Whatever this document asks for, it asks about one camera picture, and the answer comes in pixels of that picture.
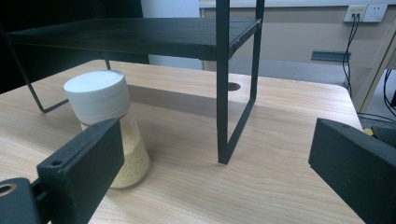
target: black cable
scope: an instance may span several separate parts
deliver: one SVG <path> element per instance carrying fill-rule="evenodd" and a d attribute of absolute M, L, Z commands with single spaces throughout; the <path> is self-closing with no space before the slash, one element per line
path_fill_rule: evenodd
<path fill-rule="evenodd" d="M 349 39 L 347 42 L 347 46 L 346 46 L 346 52 L 344 54 L 344 59 L 343 59 L 343 69 L 344 69 L 344 74 L 346 75 L 346 89 L 349 91 L 349 96 L 352 98 L 352 86 L 351 86 L 351 82 L 350 82 L 350 62 L 349 62 L 349 47 L 350 44 L 352 43 L 353 38 L 355 37 L 356 32 L 358 31 L 359 28 L 359 24 L 361 22 L 361 15 L 352 15 L 353 17 L 353 22 L 352 22 L 352 28 L 350 30 L 350 34 L 349 34 Z M 348 66 L 348 71 L 346 70 L 346 66 L 345 66 L 345 62 L 347 62 L 347 66 Z"/>
<path fill-rule="evenodd" d="M 373 117 L 377 117 L 377 118 L 381 118 L 381 119 L 371 119 L 371 120 L 383 121 L 383 122 L 386 122 L 386 123 L 394 123 L 394 124 L 396 124 L 396 120 L 394 120 L 394 119 L 389 119 L 389 118 L 386 118 L 386 117 L 383 117 L 383 116 L 379 116 L 379 115 L 375 115 L 375 114 L 358 113 L 358 116 L 360 118 L 363 118 L 363 119 L 369 119 L 369 118 L 366 118 L 364 116 L 373 116 Z"/>
<path fill-rule="evenodd" d="M 392 106 L 390 106 L 390 101 L 387 97 L 387 82 L 388 82 L 388 78 L 390 76 L 392 70 L 388 70 L 387 73 L 385 74 L 385 80 L 384 80 L 384 88 L 383 88 L 383 93 L 384 93 L 384 104 L 387 107 L 387 109 L 390 111 L 390 113 L 392 113 L 393 116 L 396 117 L 396 113 L 393 112 L 393 110 L 396 111 L 395 108 L 393 108 Z"/>

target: glass jar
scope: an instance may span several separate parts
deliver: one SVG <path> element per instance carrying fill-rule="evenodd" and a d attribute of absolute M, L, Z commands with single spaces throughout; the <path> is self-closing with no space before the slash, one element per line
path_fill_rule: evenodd
<path fill-rule="evenodd" d="M 124 164 L 111 188 L 127 188 L 142 181 L 149 171 L 149 154 L 131 111 L 123 73 L 105 70 L 83 74 L 68 80 L 64 90 L 82 130 L 105 119 L 120 118 Z"/>

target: white plastic lid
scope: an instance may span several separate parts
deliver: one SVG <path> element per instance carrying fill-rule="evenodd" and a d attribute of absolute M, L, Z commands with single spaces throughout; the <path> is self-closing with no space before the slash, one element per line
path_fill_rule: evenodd
<path fill-rule="evenodd" d="M 119 118 L 129 109 L 125 76 L 119 71 L 95 71 L 73 77 L 64 84 L 64 90 L 76 116 L 85 124 Z"/>

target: light wood table surface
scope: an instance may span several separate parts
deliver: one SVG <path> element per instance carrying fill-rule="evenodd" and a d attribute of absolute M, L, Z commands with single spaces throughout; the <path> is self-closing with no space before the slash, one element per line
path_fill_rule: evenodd
<path fill-rule="evenodd" d="M 127 78 L 151 159 L 146 179 L 110 189 L 91 223 L 362 223 L 310 168 L 316 119 L 361 129 L 338 86 L 259 77 L 258 99 L 228 165 L 217 163 L 216 74 L 112 63 Z M 34 83 L 44 107 L 94 61 Z M 248 101 L 249 76 L 231 75 L 229 135 Z M 41 113 L 27 87 L 0 95 L 0 181 L 37 178 L 35 166 L 81 132 L 70 104 Z"/>

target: black metal shelf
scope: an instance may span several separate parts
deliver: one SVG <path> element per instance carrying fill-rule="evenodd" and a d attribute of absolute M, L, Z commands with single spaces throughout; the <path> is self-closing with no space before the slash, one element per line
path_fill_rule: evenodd
<path fill-rule="evenodd" d="M 92 0 L 94 8 L 99 2 Z M 0 35 L 7 40 L 7 48 L 18 65 L 26 84 L 41 111 L 47 113 L 60 102 L 44 109 L 28 79 L 12 45 L 34 45 L 51 48 L 92 49 L 102 51 L 107 69 L 107 52 L 155 54 L 195 58 L 217 62 L 217 128 L 219 162 L 227 164 L 244 130 L 257 95 L 262 17 L 264 0 L 257 0 L 255 18 L 231 18 L 230 0 L 216 1 L 216 18 L 160 18 L 160 19 L 91 19 L 39 27 Z M 101 13 L 94 13 L 95 18 Z M 228 138 L 228 77 L 229 59 L 254 35 L 251 69 L 250 99 Z"/>
<path fill-rule="evenodd" d="M 229 58 L 260 28 L 260 19 L 230 19 Z M 8 36 L 22 45 L 217 59 L 216 19 L 92 19 Z"/>

